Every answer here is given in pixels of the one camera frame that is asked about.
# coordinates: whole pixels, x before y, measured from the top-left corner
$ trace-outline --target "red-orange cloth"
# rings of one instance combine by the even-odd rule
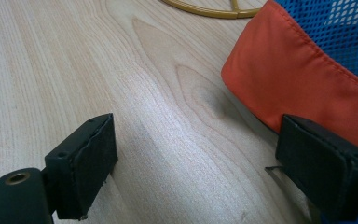
[[[247,24],[222,78],[276,132],[282,115],[292,114],[358,146],[358,77],[326,55],[275,1]]]

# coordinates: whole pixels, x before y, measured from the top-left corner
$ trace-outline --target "blue mesh basket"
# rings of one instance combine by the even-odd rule
[[[358,76],[358,0],[276,0],[331,58]]]

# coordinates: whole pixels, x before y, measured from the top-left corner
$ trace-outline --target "orange fabric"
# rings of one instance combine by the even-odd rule
[[[282,115],[292,114],[358,146],[358,77],[328,57],[273,0],[247,24],[222,78],[276,132]]]

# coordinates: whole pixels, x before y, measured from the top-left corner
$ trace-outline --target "wood grain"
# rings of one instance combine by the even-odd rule
[[[42,169],[113,112],[119,162],[83,223],[315,221],[287,177],[264,171],[277,136],[221,80],[246,23],[157,0],[0,0],[0,176]]]

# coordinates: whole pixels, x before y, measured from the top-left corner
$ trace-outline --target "yellow hoop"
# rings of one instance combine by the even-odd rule
[[[231,0],[231,6],[232,6],[231,11],[210,9],[206,7],[196,7],[179,0],[161,0],[161,1],[165,2],[166,4],[172,7],[179,8],[189,13],[193,13],[205,17],[220,18],[220,19],[252,18],[260,10],[260,8],[240,9],[238,7],[237,0]]]

